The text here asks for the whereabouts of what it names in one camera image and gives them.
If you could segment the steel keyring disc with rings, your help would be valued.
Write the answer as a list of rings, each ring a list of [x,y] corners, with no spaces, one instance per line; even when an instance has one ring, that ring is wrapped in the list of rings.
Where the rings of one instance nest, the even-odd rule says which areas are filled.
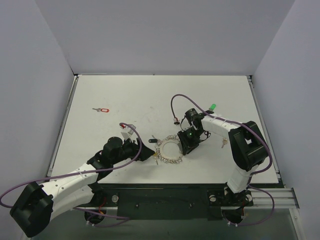
[[[155,144],[155,153],[161,155],[158,163],[180,164],[183,160],[182,145],[177,135],[169,135]]]

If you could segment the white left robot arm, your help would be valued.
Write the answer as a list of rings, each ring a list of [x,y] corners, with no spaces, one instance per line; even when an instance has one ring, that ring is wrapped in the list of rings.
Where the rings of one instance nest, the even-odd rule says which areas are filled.
[[[41,233],[58,215],[79,205],[99,205],[103,193],[98,181],[109,175],[124,160],[145,161],[154,154],[139,139],[122,140],[111,137],[86,163],[67,176],[42,184],[26,185],[10,210],[11,217],[25,235],[32,238]]]

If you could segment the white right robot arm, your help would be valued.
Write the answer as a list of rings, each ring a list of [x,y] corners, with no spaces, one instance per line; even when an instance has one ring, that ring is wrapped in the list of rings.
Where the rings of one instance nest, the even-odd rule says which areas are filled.
[[[259,127],[254,121],[238,123],[218,117],[209,110],[198,113],[194,108],[185,112],[184,119],[189,128],[177,133],[184,156],[200,145],[203,134],[216,134],[223,138],[223,145],[230,144],[235,169],[226,183],[223,198],[230,205],[236,204],[258,166],[270,157],[269,147]]]

